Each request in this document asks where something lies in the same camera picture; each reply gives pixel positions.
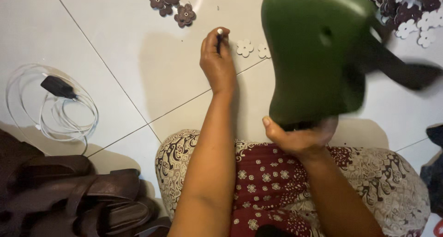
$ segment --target floor tile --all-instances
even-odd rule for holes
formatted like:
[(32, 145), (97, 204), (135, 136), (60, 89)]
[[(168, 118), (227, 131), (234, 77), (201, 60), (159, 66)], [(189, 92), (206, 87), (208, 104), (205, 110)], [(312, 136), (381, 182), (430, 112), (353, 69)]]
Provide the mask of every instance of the floor tile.
[(411, 164), (417, 174), (420, 174), (421, 167), (433, 163), (442, 153), (442, 149), (427, 138), (398, 150), (397, 153), (402, 155)]
[[(275, 86), (272, 61), (267, 59), (237, 75), (239, 94), (234, 102), (236, 138), (270, 142), (261, 119), (269, 113)], [(212, 91), (191, 100), (150, 123), (160, 141), (182, 129), (200, 130), (212, 99)]]
[(122, 169), (138, 169), (140, 179), (147, 184), (149, 197), (160, 199), (160, 189), (155, 171), (155, 157), (160, 142), (149, 126), (89, 157), (98, 174), (108, 174)]
[[(73, 77), (97, 104), (99, 122), (86, 155), (117, 141), (144, 126), (146, 122), (121, 89), (59, 0), (0, 0), (0, 91), (6, 89), (9, 75), (23, 64), (52, 66)], [(24, 89), (25, 107), (36, 120), (45, 90), (36, 78)], [(13, 126), (0, 97), (0, 127), (23, 140)], [(67, 107), (68, 115), (87, 121), (82, 108)], [(11, 101), (11, 110), (26, 137), (49, 155), (80, 154), (82, 143), (61, 143), (45, 138)]]
[[(260, 61), (257, 47), (265, 42), (262, 0), (181, 0), (197, 14), (183, 29), (173, 16), (159, 16), (149, 0), (62, 1), (148, 122), (209, 89), (199, 59), (210, 30), (231, 30), (238, 72)], [(248, 58), (235, 53), (245, 38), (255, 47)]]
[(426, 223), (426, 226), (424, 227), (423, 233), (421, 234), (421, 236), (423, 237), (434, 237), (434, 228), (435, 225), (437, 225), (437, 223), (439, 223), (439, 221), (442, 218), (440, 216), (438, 216), (436, 213), (431, 213), (431, 215), (429, 216), (428, 219), (428, 223)]

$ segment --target white tile floor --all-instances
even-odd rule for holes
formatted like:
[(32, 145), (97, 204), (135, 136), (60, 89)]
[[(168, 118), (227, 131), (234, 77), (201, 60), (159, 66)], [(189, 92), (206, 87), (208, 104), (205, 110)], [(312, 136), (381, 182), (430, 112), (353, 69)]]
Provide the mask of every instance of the white tile floor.
[[(274, 90), (272, 60), (258, 58), (264, 43), (262, 0), (182, 0), (197, 12), (191, 27), (180, 29), (172, 16), (162, 18), (148, 0), (0, 0), (0, 91), (22, 64), (55, 67), (74, 77), (97, 104), (100, 121), (89, 138), (87, 156), (100, 173), (137, 168), (151, 196), (160, 199), (154, 170), (156, 150), (167, 136), (184, 128), (199, 129), (211, 91), (198, 66), (202, 39), (212, 28), (230, 28), (230, 42), (250, 39), (250, 57), (233, 57), (238, 73), (236, 136), (268, 141), (261, 118), (268, 114)], [(416, 44), (417, 33), (395, 39), (391, 50), (443, 66), (443, 28), (428, 49)], [(37, 108), (41, 90), (35, 81), (25, 89), (28, 108)], [(426, 96), (411, 93), (382, 74), (367, 79), (365, 106), (341, 117), (331, 145), (397, 150), (419, 172), (439, 153), (425, 134), (443, 122), (443, 83)], [(0, 97), (0, 127), (30, 141), (48, 155), (81, 153), (82, 145), (41, 137), (17, 103), (12, 111), (24, 135), (13, 126)], [(432, 215), (424, 236), (438, 221)]]

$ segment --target paisley pattern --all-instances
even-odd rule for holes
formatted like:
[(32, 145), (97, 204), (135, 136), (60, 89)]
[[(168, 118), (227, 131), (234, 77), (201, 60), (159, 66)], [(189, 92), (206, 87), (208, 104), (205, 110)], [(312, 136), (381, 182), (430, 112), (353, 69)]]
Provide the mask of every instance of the paisley pattern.
[[(171, 219), (198, 135), (178, 132), (157, 152), (157, 179)], [(235, 140), (235, 148), (231, 236), (252, 237), (272, 224), (294, 236), (323, 237), (301, 163), (275, 144)], [(387, 236), (420, 236), (430, 214), (428, 190), (404, 158), (385, 149), (328, 149)]]

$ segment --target finger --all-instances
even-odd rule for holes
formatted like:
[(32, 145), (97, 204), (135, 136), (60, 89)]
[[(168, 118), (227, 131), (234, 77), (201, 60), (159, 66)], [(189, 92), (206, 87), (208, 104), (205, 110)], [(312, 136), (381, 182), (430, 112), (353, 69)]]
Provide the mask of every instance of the finger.
[(217, 27), (213, 29), (211, 32), (209, 32), (208, 36), (206, 37), (207, 44), (205, 51), (209, 53), (217, 53), (217, 46), (219, 45), (219, 39), (217, 38), (217, 36), (219, 36), (219, 33), (217, 32), (217, 30), (219, 29), (223, 30), (223, 37), (227, 37), (228, 34), (230, 33), (230, 30), (224, 27)]
[(230, 58), (231, 57), (231, 48), (229, 46), (229, 38), (225, 37), (220, 42), (220, 55), (222, 58)]
[(203, 52), (205, 51), (205, 48), (206, 48), (206, 38), (203, 39), (202, 48), (200, 49), (200, 55), (203, 55)]
[(335, 134), (335, 130), (338, 125), (338, 117), (330, 117), (328, 119), (322, 120), (320, 125), (318, 126), (317, 131), (320, 132), (319, 141), (320, 142), (329, 142)]
[(263, 118), (263, 125), (266, 129), (266, 136), (274, 143), (282, 145), (286, 142), (286, 132), (269, 116)]

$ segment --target white foam flower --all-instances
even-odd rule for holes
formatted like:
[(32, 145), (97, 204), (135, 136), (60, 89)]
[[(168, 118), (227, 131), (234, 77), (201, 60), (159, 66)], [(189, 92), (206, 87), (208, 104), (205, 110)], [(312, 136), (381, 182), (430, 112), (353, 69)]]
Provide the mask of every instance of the white foam flower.
[(429, 30), (430, 27), (435, 25), (435, 21), (437, 18), (437, 11), (432, 12), (424, 12), (421, 16), (421, 19), (417, 22), (417, 27), (422, 31)]
[(420, 38), (418, 39), (419, 45), (427, 48), (432, 42), (435, 42), (435, 35), (433, 31), (429, 30), (420, 32)]
[(240, 40), (237, 42), (237, 53), (248, 57), (249, 52), (254, 51), (254, 46), (251, 45), (251, 41), (248, 39)]
[(435, 16), (435, 23), (434, 23), (435, 27), (443, 27), (443, 8), (440, 8), (436, 11), (436, 16)]
[(271, 58), (271, 52), (266, 44), (258, 44), (258, 57), (260, 58)]
[(414, 31), (418, 31), (418, 28), (415, 25), (414, 19), (409, 19), (407, 22), (403, 22), (402, 24), (400, 24), (400, 26), (398, 26), (398, 30), (397, 32), (395, 32), (395, 36), (406, 39), (407, 36)]

